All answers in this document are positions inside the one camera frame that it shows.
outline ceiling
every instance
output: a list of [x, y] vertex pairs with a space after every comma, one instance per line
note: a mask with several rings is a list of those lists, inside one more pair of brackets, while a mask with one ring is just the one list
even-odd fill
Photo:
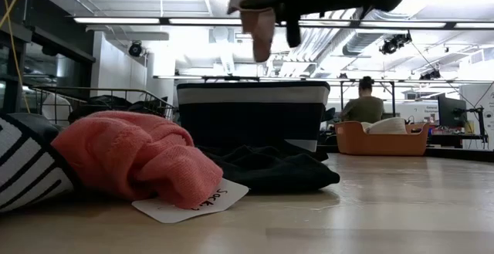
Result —
[[[78, 16], [169, 16], [169, 17], [228, 17], [228, 0], [52, 0], [72, 15]], [[494, 0], [404, 0], [392, 13], [399, 19], [468, 19], [494, 20]], [[328, 12], [326, 18], [351, 19], [356, 10]], [[388, 18], [389, 14], [376, 14], [376, 18]], [[357, 78], [369, 75], [380, 78], [418, 78], [427, 70], [428, 62], [440, 64], [441, 70], [455, 72], [458, 61], [482, 47], [494, 46], [493, 32], [411, 31], [413, 45], [406, 45], [394, 55], [379, 52], [383, 39], [393, 32], [359, 32], [339, 29], [304, 29], [303, 43], [297, 49], [286, 44], [285, 29], [276, 29], [273, 39], [273, 58], [259, 70], [252, 57], [252, 40], [232, 39], [225, 46], [216, 43], [211, 34], [213, 27], [172, 26], [114, 26], [104, 29], [109, 37], [119, 37], [132, 32], [167, 32], [166, 43], [174, 49], [177, 68], [182, 74], [218, 73], [218, 66], [232, 62], [234, 74], [273, 76], [299, 76], [310, 74], [318, 77], [336, 77], [345, 72]], [[240, 28], [230, 28], [232, 37], [241, 33]], [[361, 51], [356, 56], [345, 56], [343, 46], [355, 39]]]

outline wire basket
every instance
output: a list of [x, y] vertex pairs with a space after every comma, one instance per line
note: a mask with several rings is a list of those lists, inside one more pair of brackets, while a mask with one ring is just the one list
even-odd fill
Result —
[[[172, 105], [145, 90], [53, 86], [31, 86], [29, 88], [35, 91], [37, 112], [52, 123], [61, 126], [68, 126], [72, 123], [69, 115], [81, 107], [120, 111], [133, 111], [132, 107], [138, 107], [137, 112], [153, 114], [168, 120], [173, 120], [175, 112]], [[84, 100], [70, 96], [81, 92], [89, 92], [92, 97]], [[101, 96], [111, 96], [110, 102], [98, 101], [96, 97]]]

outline person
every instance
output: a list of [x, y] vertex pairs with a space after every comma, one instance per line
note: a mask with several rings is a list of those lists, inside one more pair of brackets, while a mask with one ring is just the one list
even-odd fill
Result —
[[374, 84], [374, 81], [370, 76], [365, 76], [359, 81], [359, 98], [350, 100], [347, 103], [340, 115], [342, 121], [352, 120], [373, 124], [381, 120], [384, 112], [384, 102], [372, 96], [372, 84]]

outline wooden table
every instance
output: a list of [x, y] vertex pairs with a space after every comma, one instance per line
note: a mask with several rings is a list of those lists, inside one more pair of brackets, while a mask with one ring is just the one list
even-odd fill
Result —
[[0, 215], [0, 253], [494, 253], [492, 165], [338, 154], [325, 163], [340, 184], [248, 196], [175, 225], [108, 200]]

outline black laundry basket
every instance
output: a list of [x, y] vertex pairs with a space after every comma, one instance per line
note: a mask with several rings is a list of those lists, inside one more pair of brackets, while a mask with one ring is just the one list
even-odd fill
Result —
[[287, 141], [315, 151], [326, 82], [186, 83], [177, 86], [181, 125], [210, 147]]

